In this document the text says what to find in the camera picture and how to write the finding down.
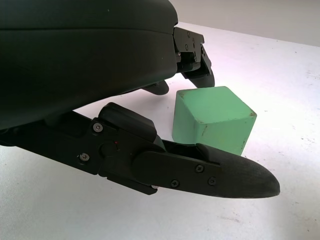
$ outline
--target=green wooden block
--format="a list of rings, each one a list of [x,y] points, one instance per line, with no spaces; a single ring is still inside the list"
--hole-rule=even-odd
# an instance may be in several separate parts
[[[241,155],[257,114],[225,86],[176,93],[172,138]]]

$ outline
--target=wooden cube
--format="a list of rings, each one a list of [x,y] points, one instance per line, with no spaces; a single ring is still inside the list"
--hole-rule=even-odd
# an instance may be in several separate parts
[[[241,155],[257,114],[225,86],[176,93],[172,138]]]

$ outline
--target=white table surface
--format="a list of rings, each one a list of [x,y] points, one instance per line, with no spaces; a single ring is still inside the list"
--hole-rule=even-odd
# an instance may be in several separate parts
[[[319,240],[320,48],[181,23],[205,37],[217,86],[256,113],[243,156],[268,168],[281,193],[224,199],[160,188],[147,196],[17,147],[0,147],[1,240]],[[139,90],[115,102],[171,140],[180,74],[164,96]]]

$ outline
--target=robotic hand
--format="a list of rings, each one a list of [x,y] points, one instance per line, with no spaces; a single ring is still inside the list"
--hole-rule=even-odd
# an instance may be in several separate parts
[[[115,103],[94,119],[72,111],[137,89],[166,94],[165,79],[176,73],[214,87],[204,37],[177,22],[168,0],[2,1],[0,144],[148,195],[155,186],[223,198],[278,195],[277,179],[258,163],[162,140],[151,120]]]

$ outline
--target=bolt head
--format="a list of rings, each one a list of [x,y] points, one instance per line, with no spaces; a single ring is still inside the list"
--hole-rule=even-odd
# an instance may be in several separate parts
[[[179,187],[179,181],[178,180],[172,180],[171,181],[171,187],[172,188],[177,188],[177,187]]]
[[[195,172],[198,174],[202,173],[204,170],[205,170],[205,167],[200,164],[195,167]]]
[[[95,131],[96,133],[102,132],[103,129],[104,127],[100,123],[97,122],[93,124],[93,131]]]
[[[214,176],[209,177],[208,184],[210,186],[214,186],[214,185],[216,185],[216,183],[217,183],[217,181],[216,181],[216,178]]]
[[[79,155],[79,159],[80,159],[81,161],[83,161],[83,162],[87,162],[87,161],[89,161],[90,157],[89,157],[89,155],[86,154],[86,153],[81,153],[81,154]]]

